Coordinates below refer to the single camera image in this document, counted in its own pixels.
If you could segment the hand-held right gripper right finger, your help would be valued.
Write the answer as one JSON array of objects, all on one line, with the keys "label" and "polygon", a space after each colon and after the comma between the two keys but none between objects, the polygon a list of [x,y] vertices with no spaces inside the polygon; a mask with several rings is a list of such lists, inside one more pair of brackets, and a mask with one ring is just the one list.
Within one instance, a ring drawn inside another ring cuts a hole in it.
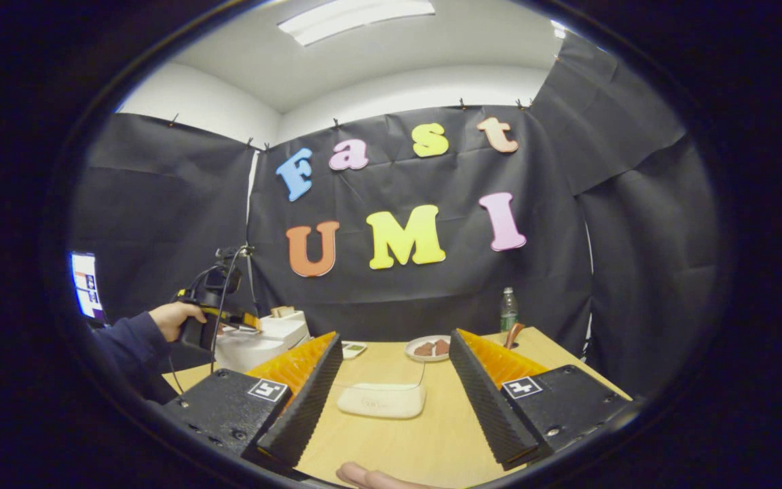
[{"label": "hand-held right gripper right finger", "polygon": [[547,368],[462,329],[451,334],[449,358],[491,454],[505,470],[596,434],[630,404],[576,365]]}]

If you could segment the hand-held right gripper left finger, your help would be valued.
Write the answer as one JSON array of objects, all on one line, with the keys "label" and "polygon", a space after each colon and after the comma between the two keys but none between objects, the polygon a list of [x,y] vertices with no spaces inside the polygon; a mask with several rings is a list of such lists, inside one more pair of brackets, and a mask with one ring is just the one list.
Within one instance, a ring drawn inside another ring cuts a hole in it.
[{"label": "hand-held right gripper left finger", "polygon": [[211,448],[293,469],[342,361],[341,336],[332,331],[245,374],[217,369],[161,411]]}]

